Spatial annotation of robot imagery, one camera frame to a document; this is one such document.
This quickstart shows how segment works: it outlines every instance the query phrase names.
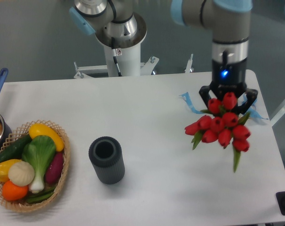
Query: orange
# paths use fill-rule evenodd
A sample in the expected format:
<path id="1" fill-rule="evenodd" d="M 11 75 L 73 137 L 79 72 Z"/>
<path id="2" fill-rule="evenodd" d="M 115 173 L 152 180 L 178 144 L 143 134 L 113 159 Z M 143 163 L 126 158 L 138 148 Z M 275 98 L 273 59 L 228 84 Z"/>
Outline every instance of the orange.
<path id="1" fill-rule="evenodd" d="M 7 201 L 15 201 L 25 197 L 28 193 L 28 190 L 28 185 L 19 187 L 17 185 L 14 185 L 12 181 L 9 180 L 2 187 L 2 196 Z"/>

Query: blue led light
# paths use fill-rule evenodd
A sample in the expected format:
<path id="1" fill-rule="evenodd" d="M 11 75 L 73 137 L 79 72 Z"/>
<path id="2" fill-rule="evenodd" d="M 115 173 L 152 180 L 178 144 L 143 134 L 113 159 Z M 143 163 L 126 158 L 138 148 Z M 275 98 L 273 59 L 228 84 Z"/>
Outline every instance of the blue led light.
<path id="1" fill-rule="evenodd" d="M 227 71 L 227 70 L 221 71 L 222 78 L 225 78 L 228 75 L 228 73 L 229 73 L 229 71 Z"/>

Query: red tulip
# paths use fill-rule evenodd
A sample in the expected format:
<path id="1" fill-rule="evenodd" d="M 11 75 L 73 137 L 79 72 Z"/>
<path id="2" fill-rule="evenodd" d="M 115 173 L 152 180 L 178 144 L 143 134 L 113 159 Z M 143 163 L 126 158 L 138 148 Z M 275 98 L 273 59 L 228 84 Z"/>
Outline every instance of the red tulip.
<path id="1" fill-rule="evenodd" d="M 225 123 L 220 117 L 213 118 L 210 123 L 210 129 L 215 133 L 219 133 L 220 131 L 224 129 L 224 127 L 225 127 Z"/>
<path id="2" fill-rule="evenodd" d="M 198 123 L 194 122 L 193 124 L 185 127 L 185 133 L 187 135 L 195 135 L 195 133 L 197 133 L 200 130 Z"/>
<path id="3" fill-rule="evenodd" d="M 237 125 L 233 128 L 232 133 L 233 137 L 238 140 L 246 140 L 251 135 L 249 129 L 243 125 Z"/>
<path id="4" fill-rule="evenodd" d="M 227 127 L 234 127 L 238 124 L 238 116 L 232 112 L 226 112 L 222 119 Z"/>
<path id="5" fill-rule="evenodd" d="M 232 145 L 240 152 L 247 152 L 249 149 L 249 143 L 247 140 L 234 139 Z"/>
<path id="6" fill-rule="evenodd" d="M 218 141 L 224 148 L 229 145 L 231 140 L 231 131 L 229 129 L 222 130 L 221 133 L 218 135 Z"/>
<path id="7" fill-rule="evenodd" d="M 212 118 L 210 116 L 204 115 L 197 121 L 197 123 L 201 130 L 207 130 L 210 127 L 211 121 Z"/>
<path id="8" fill-rule="evenodd" d="M 231 110 L 237 105 L 237 103 L 238 103 L 237 97 L 233 92 L 228 92 L 224 95 L 223 105 L 225 109 Z"/>
<path id="9" fill-rule="evenodd" d="M 212 143 L 218 139 L 218 135 L 212 130 L 208 129 L 202 136 L 202 142 Z"/>
<path id="10" fill-rule="evenodd" d="M 219 106 L 222 105 L 221 100 L 218 100 L 216 98 L 212 98 L 208 101 L 208 110 L 211 111 L 211 113 L 213 114 L 219 114 L 220 113 L 220 109 Z"/>

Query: black cylindrical container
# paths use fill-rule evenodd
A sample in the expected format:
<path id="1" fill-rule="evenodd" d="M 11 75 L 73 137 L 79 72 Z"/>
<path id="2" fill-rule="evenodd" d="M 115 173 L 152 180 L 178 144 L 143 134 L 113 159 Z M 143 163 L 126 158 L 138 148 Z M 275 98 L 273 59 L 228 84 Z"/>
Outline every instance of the black cylindrical container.
<path id="1" fill-rule="evenodd" d="M 125 174 L 122 149 L 112 137 L 100 137 L 89 148 L 89 158 L 95 172 L 104 184 L 119 182 Z"/>

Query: yellow bell pepper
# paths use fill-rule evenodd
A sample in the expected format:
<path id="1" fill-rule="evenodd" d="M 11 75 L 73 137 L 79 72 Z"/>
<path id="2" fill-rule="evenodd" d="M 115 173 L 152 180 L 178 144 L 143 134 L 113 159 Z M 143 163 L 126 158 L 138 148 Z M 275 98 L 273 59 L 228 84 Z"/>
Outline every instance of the yellow bell pepper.
<path id="1" fill-rule="evenodd" d="M 60 152 L 64 149 L 64 142 L 62 138 L 50 127 L 42 123 L 35 123 L 29 128 L 29 134 L 32 139 L 37 136 L 49 136 L 53 139 L 56 145 L 56 151 Z"/>
<path id="2" fill-rule="evenodd" d="M 0 182 L 7 182 L 9 180 L 8 173 L 11 166 L 16 162 L 21 161 L 20 159 L 10 159 L 0 163 Z"/>

